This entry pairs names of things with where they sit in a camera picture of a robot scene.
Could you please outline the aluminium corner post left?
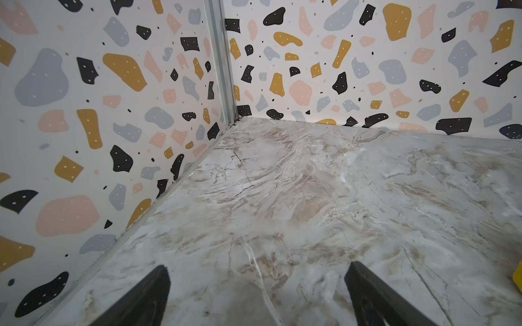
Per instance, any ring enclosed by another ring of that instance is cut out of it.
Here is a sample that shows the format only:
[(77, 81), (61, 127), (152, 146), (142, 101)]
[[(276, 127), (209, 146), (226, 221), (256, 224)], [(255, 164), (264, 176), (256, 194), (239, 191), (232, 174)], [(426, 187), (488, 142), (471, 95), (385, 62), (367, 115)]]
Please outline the aluminium corner post left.
[(227, 128), (230, 128), (236, 121), (237, 109), (233, 92), (231, 65), (228, 58), (223, 1), (205, 0), (204, 5), (214, 57), (213, 68), (217, 75), (217, 89), (223, 108), (224, 123)]

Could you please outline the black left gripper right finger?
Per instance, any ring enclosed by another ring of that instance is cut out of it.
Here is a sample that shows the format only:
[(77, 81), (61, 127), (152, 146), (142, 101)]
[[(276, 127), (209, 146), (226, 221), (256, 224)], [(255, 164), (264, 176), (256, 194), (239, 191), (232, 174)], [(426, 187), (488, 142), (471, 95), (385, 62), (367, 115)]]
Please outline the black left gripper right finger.
[(358, 325), (434, 324), (361, 262), (350, 263), (344, 281)]

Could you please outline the yellow fake lemon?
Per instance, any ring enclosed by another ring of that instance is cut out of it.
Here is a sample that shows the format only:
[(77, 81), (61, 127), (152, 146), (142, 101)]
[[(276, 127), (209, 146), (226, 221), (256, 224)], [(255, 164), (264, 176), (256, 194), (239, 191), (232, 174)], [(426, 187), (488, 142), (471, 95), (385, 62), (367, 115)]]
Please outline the yellow fake lemon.
[(512, 280), (517, 286), (517, 289), (522, 293), (522, 261), (518, 263), (518, 266), (512, 275)]

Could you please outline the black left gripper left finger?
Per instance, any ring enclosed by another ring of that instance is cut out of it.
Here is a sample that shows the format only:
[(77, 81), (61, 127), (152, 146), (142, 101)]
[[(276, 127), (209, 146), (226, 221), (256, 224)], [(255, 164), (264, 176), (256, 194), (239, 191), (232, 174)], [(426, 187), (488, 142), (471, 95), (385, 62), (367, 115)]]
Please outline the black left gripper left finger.
[(136, 286), (91, 323), (91, 326), (160, 325), (171, 281), (163, 265), (156, 266)]

